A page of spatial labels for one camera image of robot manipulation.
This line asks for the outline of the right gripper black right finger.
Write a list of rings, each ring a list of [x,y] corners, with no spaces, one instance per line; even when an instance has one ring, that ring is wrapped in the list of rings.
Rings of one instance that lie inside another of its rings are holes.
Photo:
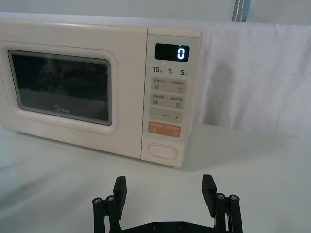
[[[242,233],[240,198],[233,194],[227,197],[218,193],[213,177],[208,174],[202,177],[201,191],[214,219],[214,229],[219,233]]]

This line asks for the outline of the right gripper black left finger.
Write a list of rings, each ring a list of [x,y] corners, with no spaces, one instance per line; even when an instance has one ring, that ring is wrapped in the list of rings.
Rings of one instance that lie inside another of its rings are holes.
[[[95,233],[104,233],[104,218],[108,216],[110,233],[121,233],[122,229],[119,220],[122,217],[122,211],[125,206],[127,195],[126,177],[116,178],[113,194],[106,199],[100,197],[92,201],[93,204],[93,226]]]

